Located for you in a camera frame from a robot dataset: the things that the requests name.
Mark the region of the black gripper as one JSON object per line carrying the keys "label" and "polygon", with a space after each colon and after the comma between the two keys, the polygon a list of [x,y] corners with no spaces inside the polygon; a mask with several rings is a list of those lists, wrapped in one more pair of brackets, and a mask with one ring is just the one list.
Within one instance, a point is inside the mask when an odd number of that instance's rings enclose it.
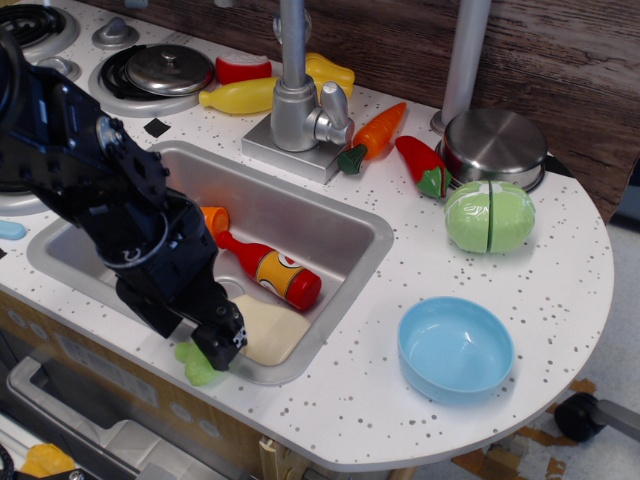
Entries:
{"label": "black gripper", "polygon": [[218,248],[197,204],[170,189],[159,205],[129,198],[97,211],[97,252],[118,277],[116,294],[168,338],[190,319],[211,366],[228,371],[248,344],[244,320],[213,278]]}

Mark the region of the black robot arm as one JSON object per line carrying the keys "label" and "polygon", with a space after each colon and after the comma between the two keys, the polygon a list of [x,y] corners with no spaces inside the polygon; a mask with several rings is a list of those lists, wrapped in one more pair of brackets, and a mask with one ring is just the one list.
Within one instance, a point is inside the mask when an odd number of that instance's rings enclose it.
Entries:
{"label": "black robot arm", "polygon": [[199,206],[170,189],[168,175],[159,153],[2,33],[2,184],[26,187],[83,229],[115,273],[120,300],[157,333],[193,321],[193,341],[225,371],[246,345],[244,321],[214,279],[218,249]]}

